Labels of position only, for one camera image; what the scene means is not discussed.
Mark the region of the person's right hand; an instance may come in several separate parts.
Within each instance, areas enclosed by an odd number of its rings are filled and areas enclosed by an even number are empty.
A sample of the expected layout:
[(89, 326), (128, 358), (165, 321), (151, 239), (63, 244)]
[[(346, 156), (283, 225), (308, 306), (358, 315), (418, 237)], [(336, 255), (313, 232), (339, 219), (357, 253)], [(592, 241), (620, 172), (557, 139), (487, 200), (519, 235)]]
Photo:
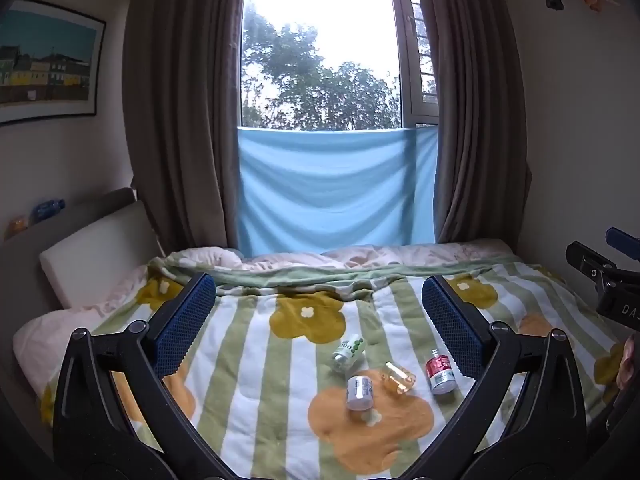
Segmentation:
[(639, 333), (635, 332), (624, 343), (623, 356), (616, 376), (618, 393), (614, 404), (639, 393)]

